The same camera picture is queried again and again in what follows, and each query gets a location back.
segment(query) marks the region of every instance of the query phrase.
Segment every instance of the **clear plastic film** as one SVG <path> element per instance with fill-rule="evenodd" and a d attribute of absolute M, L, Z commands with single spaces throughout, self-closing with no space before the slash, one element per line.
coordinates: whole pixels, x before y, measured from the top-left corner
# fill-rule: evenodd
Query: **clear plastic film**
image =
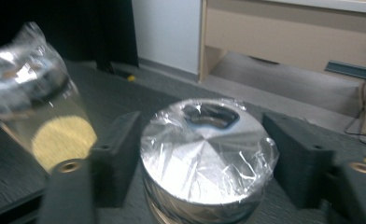
<path fill-rule="evenodd" d="M 0 48 L 0 127 L 50 170 L 96 140 L 63 59 L 29 22 Z"/>
<path fill-rule="evenodd" d="M 182 223 L 226 223 L 257 207 L 278 152 L 243 104 L 194 99 L 156 114 L 141 157 L 156 210 Z"/>

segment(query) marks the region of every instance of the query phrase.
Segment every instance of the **yellow granular material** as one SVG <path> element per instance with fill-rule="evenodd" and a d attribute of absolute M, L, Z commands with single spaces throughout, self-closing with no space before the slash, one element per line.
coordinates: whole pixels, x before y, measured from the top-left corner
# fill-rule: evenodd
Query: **yellow granular material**
<path fill-rule="evenodd" d="M 88 121 L 65 116 L 44 123 L 32 139 L 33 155 L 50 172 L 61 161 L 88 156 L 96 134 Z"/>

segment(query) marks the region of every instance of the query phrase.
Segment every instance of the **metal lid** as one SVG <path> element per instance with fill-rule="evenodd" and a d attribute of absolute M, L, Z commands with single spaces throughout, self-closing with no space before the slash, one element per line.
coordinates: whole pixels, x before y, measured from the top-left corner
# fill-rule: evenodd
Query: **metal lid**
<path fill-rule="evenodd" d="M 156 114 L 144 130 L 141 157 L 148 176 L 169 194 L 221 205 L 250 201 L 261 191 L 278 152 L 242 104 L 197 99 Z"/>

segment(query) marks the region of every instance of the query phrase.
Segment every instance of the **black cable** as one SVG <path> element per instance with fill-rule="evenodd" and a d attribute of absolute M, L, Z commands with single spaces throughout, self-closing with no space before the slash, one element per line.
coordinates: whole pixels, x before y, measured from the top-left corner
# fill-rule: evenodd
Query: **black cable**
<path fill-rule="evenodd" d="M 366 137 L 366 133 L 362 133 L 361 130 L 364 126 L 364 120 L 366 119 L 366 93 L 365 93 L 365 89 L 366 89 L 366 81 L 364 81 L 363 87 L 361 89 L 361 96 L 360 96 L 361 97 L 361 109 L 358 112 L 358 114 L 344 128 L 344 133 L 357 136 L 359 141 L 364 145 L 366 145 L 366 142 L 363 141 L 361 139 L 361 137 L 362 136 Z M 358 132 L 357 133 L 349 133 L 348 129 L 355 123 L 355 121 L 357 119 L 360 119 L 361 116 L 362 116 L 362 119 L 361 119 L 361 122 L 360 122 L 360 125 L 359 125 Z"/>

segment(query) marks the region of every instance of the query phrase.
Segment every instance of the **white wall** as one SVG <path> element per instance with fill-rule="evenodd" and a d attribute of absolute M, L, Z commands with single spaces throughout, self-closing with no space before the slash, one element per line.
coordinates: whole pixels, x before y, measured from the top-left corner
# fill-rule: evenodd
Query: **white wall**
<path fill-rule="evenodd" d="M 198 75 L 200 0 L 133 0 L 139 58 Z"/>

